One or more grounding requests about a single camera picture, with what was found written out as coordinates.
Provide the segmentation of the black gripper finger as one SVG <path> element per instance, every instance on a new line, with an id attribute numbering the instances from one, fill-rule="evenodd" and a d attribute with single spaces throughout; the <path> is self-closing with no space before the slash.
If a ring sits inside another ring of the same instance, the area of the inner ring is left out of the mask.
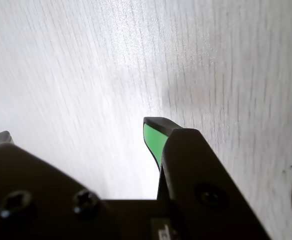
<path id="1" fill-rule="evenodd" d="M 190 240 L 267 240 L 267 232 L 203 135 L 164 117 L 143 119 L 144 142 Z"/>
<path id="2" fill-rule="evenodd" d="M 115 240 L 97 195 L 0 132 L 0 240 Z"/>

